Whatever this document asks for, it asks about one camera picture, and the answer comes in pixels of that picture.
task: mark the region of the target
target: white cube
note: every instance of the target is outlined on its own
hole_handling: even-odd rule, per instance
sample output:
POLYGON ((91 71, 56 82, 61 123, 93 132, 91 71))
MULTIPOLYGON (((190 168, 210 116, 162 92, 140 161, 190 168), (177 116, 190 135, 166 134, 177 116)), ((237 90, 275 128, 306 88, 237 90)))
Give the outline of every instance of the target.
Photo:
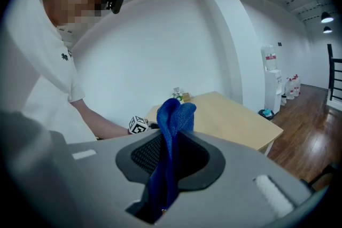
POLYGON ((133 116, 128 124, 128 130, 132 134, 144 132, 149 128, 145 120, 139 116, 133 116))

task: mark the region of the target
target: wooden floor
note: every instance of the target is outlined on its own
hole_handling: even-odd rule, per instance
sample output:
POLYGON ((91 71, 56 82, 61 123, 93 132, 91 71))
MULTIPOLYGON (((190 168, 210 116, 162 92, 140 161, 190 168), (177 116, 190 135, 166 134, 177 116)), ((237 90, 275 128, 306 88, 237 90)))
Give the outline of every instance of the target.
POLYGON ((342 112, 326 106, 326 90, 302 85, 300 92, 273 119, 284 133, 268 157, 308 182, 327 164, 341 159, 342 112))

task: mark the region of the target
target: white t-shirt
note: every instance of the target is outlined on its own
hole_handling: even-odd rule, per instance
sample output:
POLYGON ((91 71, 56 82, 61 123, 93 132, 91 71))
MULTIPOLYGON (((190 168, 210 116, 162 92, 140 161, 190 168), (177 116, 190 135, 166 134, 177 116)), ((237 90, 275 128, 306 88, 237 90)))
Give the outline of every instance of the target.
POLYGON ((84 97, 71 52, 48 18, 40 0, 12 0, 5 18, 14 42, 40 73, 22 110, 67 143, 96 140, 70 103, 84 97))

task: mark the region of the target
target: white pillar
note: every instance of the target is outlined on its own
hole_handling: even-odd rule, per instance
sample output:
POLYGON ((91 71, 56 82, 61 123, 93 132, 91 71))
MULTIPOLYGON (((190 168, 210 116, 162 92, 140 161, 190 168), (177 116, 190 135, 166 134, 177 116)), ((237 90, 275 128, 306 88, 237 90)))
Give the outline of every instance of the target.
POLYGON ((260 43, 240 0, 205 0, 223 43, 230 98, 257 112, 265 107, 260 43))

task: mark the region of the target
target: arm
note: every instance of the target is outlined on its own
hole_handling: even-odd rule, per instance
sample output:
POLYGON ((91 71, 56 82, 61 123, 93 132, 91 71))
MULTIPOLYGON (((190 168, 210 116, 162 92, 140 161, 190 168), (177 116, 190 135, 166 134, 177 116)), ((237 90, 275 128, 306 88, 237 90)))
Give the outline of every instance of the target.
POLYGON ((83 101, 83 99, 71 102, 81 114, 84 122, 90 128, 92 133, 101 139, 110 139, 129 135, 128 129, 108 121, 101 115, 92 111, 83 101))

